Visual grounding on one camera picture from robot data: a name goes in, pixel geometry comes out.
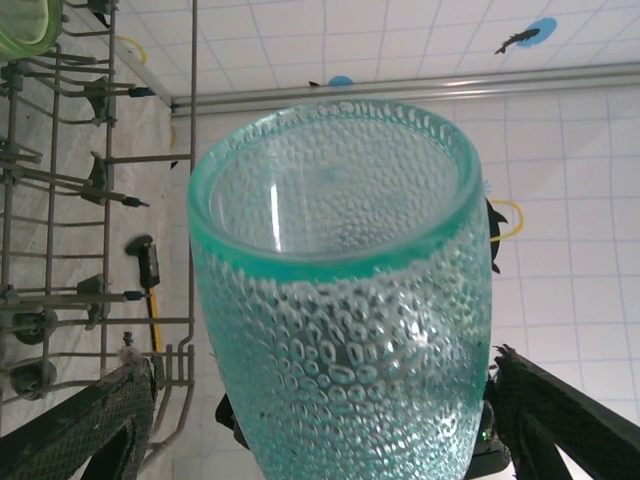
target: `metal rail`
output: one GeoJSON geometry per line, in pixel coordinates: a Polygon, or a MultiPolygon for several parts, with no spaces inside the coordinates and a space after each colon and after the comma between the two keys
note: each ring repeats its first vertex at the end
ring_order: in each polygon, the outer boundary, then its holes
{"type": "MultiPolygon", "coordinates": [[[[476,75],[455,78],[364,83],[344,87],[304,87],[259,92],[201,95],[200,115],[278,110],[302,103],[342,99],[395,101],[453,100],[498,95],[522,95],[565,90],[640,85],[640,63],[557,70],[476,75]]],[[[172,100],[174,117],[188,116],[191,99],[172,100]]]]}
{"type": "MultiPolygon", "coordinates": [[[[192,91],[190,101],[195,104],[197,91],[197,0],[192,1],[192,91]]],[[[111,256],[110,239],[113,225],[112,202],[120,202],[126,207],[137,208],[146,204],[126,192],[114,191],[114,172],[119,164],[136,163],[144,168],[149,162],[189,161],[190,168],[195,167],[196,149],[196,109],[191,113],[191,145],[186,155],[135,156],[116,157],[113,152],[113,133],[116,121],[116,102],[119,97],[127,96],[129,89],[135,85],[118,83],[116,77],[116,57],[128,52],[118,45],[116,38],[117,11],[113,9],[109,17],[109,27],[104,28],[87,8],[72,7],[66,3],[65,13],[69,17],[77,16],[86,25],[86,32],[73,33],[63,30],[62,35],[72,38],[73,42],[84,42],[86,38],[97,37],[105,42],[104,58],[93,58],[65,52],[60,44],[38,58],[26,59],[10,64],[0,64],[0,96],[6,97],[8,102],[8,118],[6,135],[0,137],[0,183],[4,189],[4,211],[0,213],[2,221],[2,247],[0,249],[0,437],[7,433],[2,430],[3,407],[16,402],[39,400],[47,394],[70,387],[81,387],[94,383],[107,373],[107,360],[117,357],[121,345],[109,345],[107,338],[114,330],[120,333],[124,325],[160,325],[182,326],[184,337],[177,345],[166,345],[164,352],[143,352],[152,358],[155,364],[164,370],[162,378],[158,378],[158,386],[162,389],[158,411],[155,419],[154,432],[158,432],[165,420],[172,392],[177,388],[185,388],[186,395],[182,404],[180,416],[175,429],[166,438],[154,439],[149,444],[143,468],[149,465],[158,455],[173,443],[184,428],[194,393],[194,346],[191,343],[194,334],[194,272],[193,265],[189,268],[189,306],[184,317],[151,318],[113,318],[108,315],[110,305],[114,302],[138,301],[143,299],[143,293],[138,291],[112,292],[109,289],[111,273],[109,260],[111,256]],[[103,75],[95,79],[96,74],[103,75]],[[37,102],[33,95],[23,92],[23,88],[38,85],[45,92],[49,92],[50,101],[37,102]],[[62,104],[67,98],[84,98],[90,102],[94,118],[63,118],[62,104]],[[27,106],[36,114],[50,120],[51,139],[49,151],[38,151],[18,142],[21,106],[27,106]],[[60,130],[65,128],[79,128],[74,125],[94,124],[105,133],[105,147],[103,152],[86,152],[86,157],[93,155],[94,170],[98,173],[89,178],[60,172],[59,160],[68,152],[60,147],[60,130]],[[43,158],[48,157],[43,168],[43,158]],[[30,189],[42,192],[46,198],[44,207],[45,218],[23,214],[21,205],[16,197],[20,189],[30,189]],[[72,201],[89,206],[94,204],[103,208],[103,217],[98,221],[62,222],[56,220],[56,204],[61,197],[74,197],[72,201]],[[46,245],[44,251],[28,251],[24,245],[12,241],[12,233],[16,225],[32,225],[46,228],[46,245]],[[61,254],[56,251],[54,238],[56,233],[65,229],[102,228],[103,247],[101,252],[87,254],[61,254]],[[20,273],[12,268],[15,260],[21,262],[44,261],[44,275],[42,286],[25,286],[16,282],[16,275],[20,273]],[[56,259],[75,259],[101,262],[101,274],[85,282],[72,285],[69,282],[59,285],[54,282],[56,259]],[[56,312],[61,312],[71,319],[57,320],[56,312]],[[95,352],[53,351],[51,338],[55,335],[65,335],[72,331],[91,330],[97,328],[100,333],[100,348],[95,352]],[[40,354],[32,358],[9,360],[7,358],[7,337],[14,335],[18,340],[28,345],[40,348],[40,354]],[[77,378],[56,382],[51,368],[56,359],[71,359],[83,362],[95,358],[100,363],[100,373],[94,378],[77,378]],[[19,392],[7,392],[3,388],[5,378],[12,381],[16,378],[36,379],[24,384],[19,392]]],[[[145,79],[148,75],[140,75],[140,69],[134,68],[134,73],[145,79]]],[[[167,94],[158,82],[151,79],[153,92],[167,101],[167,94]]],[[[74,162],[86,162],[83,158],[74,162]]]]}

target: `dishwasher rack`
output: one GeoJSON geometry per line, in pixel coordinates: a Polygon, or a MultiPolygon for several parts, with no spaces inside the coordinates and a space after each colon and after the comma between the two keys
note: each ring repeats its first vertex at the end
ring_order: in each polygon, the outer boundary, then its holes
{"type": "MultiPolygon", "coordinates": [[[[197,71],[197,0],[192,2],[192,79],[191,98],[195,105],[197,71]]],[[[110,235],[112,223],[112,204],[119,202],[129,208],[144,208],[144,199],[114,191],[115,170],[121,164],[139,164],[148,162],[188,161],[191,170],[195,165],[195,128],[196,114],[191,116],[191,145],[189,153],[161,156],[116,157],[113,155],[113,131],[116,121],[116,101],[118,97],[144,97],[154,93],[144,86],[116,81],[116,24],[117,0],[90,1],[74,4],[64,2],[64,12],[74,15],[79,9],[89,10],[92,15],[102,18],[105,29],[102,31],[71,31],[67,28],[69,18],[63,15],[63,28],[60,40],[73,42],[86,41],[96,37],[103,41],[104,58],[76,55],[65,51],[60,41],[48,53],[19,62],[0,65],[0,96],[8,102],[6,136],[0,137],[0,172],[4,188],[4,212],[2,220],[2,248],[0,271],[0,436],[2,436],[2,410],[14,402],[43,399],[48,393],[69,387],[84,387],[94,384],[107,374],[107,360],[118,357],[120,348],[108,348],[107,336],[110,329],[122,329],[124,325],[178,325],[185,329],[185,336],[177,345],[166,345],[163,352],[142,352],[152,359],[157,372],[158,387],[161,389],[159,407],[156,412],[154,432],[158,432],[169,405],[172,392],[178,388],[186,389],[184,403],[175,430],[160,441],[152,441],[147,447],[143,467],[149,465],[181,433],[194,393],[194,346],[191,343],[194,334],[194,274],[193,264],[189,265],[189,302],[188,312],[180,318],[113,318],[109,316],[110,306],[116,302],[136,301],[144,298],[138,291],[110,291],[110,235]],[[32,98],[23,94],[27,82],[37,82],[50,95],[52,108],[43,107],[32,98]],[[82,98],[91,104],[94,113],[89,119],[63,118],[60,113],[61,99],[82,98]],[[48,117],[51,124],[49,168],[39,168],[46,155],[17,141],[18,115],[28,106],[39,115],[48,117]],[[59,130],[62,125],[95,125],[106,131],[103,152],[91,152],[93,169],[89,178],[65,175],[58,170],[58,160],[64,152],[59,151],[59,130]],[[47,197],[46,220],[16,214],[14,196],[17,189],[39,190],[47,197]],[[61,197],[76,197],[75,202],[86,202],[101,206],[103,219],[99,222],[56,222],[56,203],[61,197]],[[20,251],[21,245],[12,244],[12,231],[15,225],[30,224],[46,228],[46,248],[43,252],[20,251]],[[96,255],[61,255],[54,248],[54,234],[64,229],[103,228],[103,251],[96,255]],[[21,288],[13,285],[15,269],[12,259],[33,259],[44,261],[42,287],[21,288]],[[77,285],[56,285],[53,281],[54,259],[92,259],[102,263],[98,275],[79,282],[77,285]],[[68,320],[58,320],[56,312],[75,312],[68,320]],[[100,349],[96,352],[55,352],[51,351],[50,339],[54,335],[64,335],[69,329],[99,329],[100,349]],[[9,362],[6,356],[7,337],[14,335],[20,342],[41,346],[41,355],[9,362]],[[96,378],[86,378],[67,382],[56,382],[53,358],[69,357],[70,361],[81,362],[82,358],[99,358],[100,374],[96,378]],[[14,392],[3,385],[11,381],[14,392]]]]}

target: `wire rack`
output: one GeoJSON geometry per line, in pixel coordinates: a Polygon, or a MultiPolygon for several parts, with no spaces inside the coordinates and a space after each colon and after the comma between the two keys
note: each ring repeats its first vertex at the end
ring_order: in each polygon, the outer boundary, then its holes
{"type": "MultiPolygon", "coordinates": [[[[122,344],[109,345],[107,339],[115,329],[120,333],[131,326],[141,330],[151,324],[177,326],[184,330],[184,337],[165,346],[164,351],[142,352],[162,372],[158,379],[161,388],[156,411],[154,432],[159,432],[172,393],[186,389],[180,415],[175,429],[148,445],[143,468],[173,443],[184,428],[194,391],[194,277],[193,265],[189,268],[188,312],[180,318],[116,318],[110,315],[115,304],[140,301],[144,292],[112,291],[110,283],[110,241],[114,229],[114,206],[145,208],[144,199],[118,191],[114,179],[116,170],[123,165],[134,165],[144,175],[144,168],[152,162],[188,161],[191,169],[195,165],[195,109],[191,116],[190,151],[179,155],[153,155],[118,157],[114,155],[114,125],[116,103],[119,97],[145,97],[154,93],[145,86],[123,82],[118,78],[116,65],[117,0],[90,1],[86,4],[65,2],[62,17],[63,28],[58,43],[48,53],[19,62],[0,64],[0,97],[8,104],[6,135],[0,137],[0,171],[4,207],[1,214],[2,247],[0,270],[0,436],[3,435],[3,410],[16,402],[33,401],[33,405],[46,403],[52,392],[68,391],[69,395],[95,383],[104,376],[121,352],[122,344]],[[89,10],[102,18],[102,31],[82,30],[74,22],[76,12],[89,10]],[[97,42],[104,52],[99,55],[77,54],[69,45],[97,42]],[[90,111],[92,115],[80,118],[79,112],[90,111]],[[40,151],[20,140],[20,129],[25,116],[39,115],[48,127],[46,131],[29,132],[30,136],[50,134],[48,151],[40,151]],[[83,158],[67,160],[76,155],[68,145],[63,145],[61,130],[77,129],[76,136],[104,134],[102,151],[83,152],[83,158]],[[63,165],[92,161],[88,178],[68,172],[63,165]],[[74,208],[93,212],[92,220],[77,219],[61,221],[60,213],[68,211],[70,202],[74,208]],[[33,209],[24,208],[25,203],[37,203],[42,215],[34,215],[33,209]],[[99,253],[61,252],[69,232],[87,238],[101,231],[102,251],[99,253]],[[96,273],[79,281],[64,277],[57,269],[59,262],[75,264],[92,262],[96,273]],[[38,279],[25,277],[36,264],[40,272],[38,279]],[[85,335],[93,331],[98,340],[95,351],[57,351],[56,338],[85,335]],[[7,357],[8,340],[13,336],[22,344],[30,346],[30,352],[38,354],[18,361],[7,357]],[[93,359],[99,361],[93,375],[67,381],[57,380],[54,361],[64,360],[81,364],[93,359]]],[[[197,1],[193,0],[192,24],[192,100],[196,95],[197,71],[197,1]]]]}

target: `rack wheel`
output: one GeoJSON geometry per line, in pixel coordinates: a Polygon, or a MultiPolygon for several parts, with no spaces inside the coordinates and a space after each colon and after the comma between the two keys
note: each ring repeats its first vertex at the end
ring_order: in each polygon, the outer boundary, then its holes
{"type": "Polygon", "coordinates": [[[31,363],[16,367],[9,372],[11,388],[18,395],[24,395],[26,400],[40,400],[46,393],[41,390],[56,383],[58,372],[50,361],[31,363]]]}
{"type": "Polygon", "coordinates": [[[25,345],[38,345],[53,333],[57,324],[58,315],[53,310],[44,310],[41,313],[16,313],[13,316],[13,325],[25,328],[16,330],[13,335],[25,345]]]}

